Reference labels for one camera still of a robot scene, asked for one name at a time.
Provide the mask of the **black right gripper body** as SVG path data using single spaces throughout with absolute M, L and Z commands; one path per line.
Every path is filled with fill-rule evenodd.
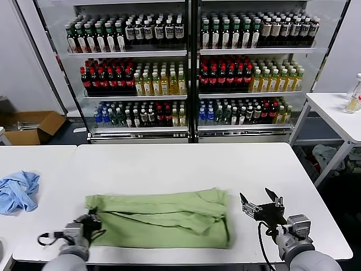
M 275 203 L 261 204 L 254 213 L 256 221 L 263 221 L 268 226 L 285 225 L 284 206 L 276 206 Z

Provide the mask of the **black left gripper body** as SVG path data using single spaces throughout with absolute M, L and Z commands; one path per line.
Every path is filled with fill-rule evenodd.
M 83 215 L 80 223 L 83 225 L 83 237 L 88 241 L 92 240 L 95 232 L 102 229 L 102 222 L 97 215 Z

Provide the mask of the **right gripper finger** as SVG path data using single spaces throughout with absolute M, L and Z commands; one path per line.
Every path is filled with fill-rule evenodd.
M 270 208 L 283 208 L 283 197 L 278 197 L 275 192 L 271 191 L 270 189 L 268 188 L 265 188 L 265 191 L 268 195 L 268 197 L 271 199 L 271 203 L 267 203 L 265 204 L 265 207 L 267 207 L 268 209 Z
M 248 202 L 248 200 L 242 193 L 239 193 L 239 195 L 241 200 L 242 211 L 251 218 L 254 218 L 254 215 L 259 213 L 262 210 L 262 208 L 253 203 Z

